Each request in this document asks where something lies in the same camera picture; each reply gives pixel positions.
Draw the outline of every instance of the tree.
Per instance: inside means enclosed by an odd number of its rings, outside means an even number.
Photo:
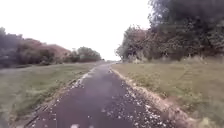
[[[99,61],[101,59],[100,54],[91,48],[80,47],[77,52],[80,62]]]

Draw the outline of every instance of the road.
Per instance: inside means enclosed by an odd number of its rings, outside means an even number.
[[[91,70],[27,127],[175,128],[109,67]]]

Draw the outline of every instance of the grass verge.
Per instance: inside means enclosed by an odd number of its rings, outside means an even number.
[[[224,125],[223,63],[116,64],[113,68],[138,86],[172,100],[192,117]]]
[[[9,121],[29,113],[70,80],[79,79],[95,64],[61,64],[0,70],[0,116]]]

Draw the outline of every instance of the overcast sky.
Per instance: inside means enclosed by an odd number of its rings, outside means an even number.
[[[87,46],[105,59],[132,24],[148,28],[148,0],[0,0],[0,26],[67,49]]]

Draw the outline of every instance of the grass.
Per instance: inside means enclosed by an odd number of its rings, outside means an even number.
[[[194,118],[224,126],[224,64],[172,62],[116,64],[113,68],[177,103]]]
[[[20,117],[70,80],[80,78],[94,64],[61,64],[0,70],[0,116]]]

